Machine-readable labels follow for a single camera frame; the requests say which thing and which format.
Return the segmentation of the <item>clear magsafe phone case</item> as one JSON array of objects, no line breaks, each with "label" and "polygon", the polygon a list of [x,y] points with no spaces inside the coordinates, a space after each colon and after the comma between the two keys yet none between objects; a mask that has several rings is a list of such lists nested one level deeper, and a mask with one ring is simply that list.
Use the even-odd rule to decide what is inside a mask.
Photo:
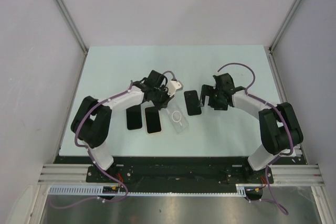
[{"label": "clear magsafe phone case", "polygon": [[175,102],[170,102],[165,109],[167,116],[178,134],[189,127],[189,123],[182,112],[182,109]]}]

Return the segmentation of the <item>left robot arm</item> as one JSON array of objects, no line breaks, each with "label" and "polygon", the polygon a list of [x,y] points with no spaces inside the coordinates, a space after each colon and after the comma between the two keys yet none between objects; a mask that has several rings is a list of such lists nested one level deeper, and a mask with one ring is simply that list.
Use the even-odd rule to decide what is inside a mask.
[{"label": "left robot arm", "polygon": [[113,114],[144,102],[152,102],[158,110],[165,109],[182,88],[172,71],[152,70],[147,77],[131,81],[127,89],[118,94],[102,100],[92,96],[82,100],[70,129],[75,134],[74,144],[87,150],[103,181],[110,182],[116,175],[112,166],[114,159],[106,147]]}]

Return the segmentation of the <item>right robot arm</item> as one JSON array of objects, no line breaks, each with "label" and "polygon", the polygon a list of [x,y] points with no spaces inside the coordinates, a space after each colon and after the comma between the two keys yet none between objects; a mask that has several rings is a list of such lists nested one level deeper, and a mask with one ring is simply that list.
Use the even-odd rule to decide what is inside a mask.
[{"label": "right robot arm", "polygon": [[248,91],[235,86],[230,74],[213,76],[215,85],[202,85],[200,107],[205,105],[217,111],[229,107],[245,111],[259,121],[261,145],[247,159],[248,166],[242,169],[243,179],[254,183],[261,177],[261,170],[280,156],[289,156],[293,149],[303,142],[303,132],[293,106],[288,103],[272,104]]}]

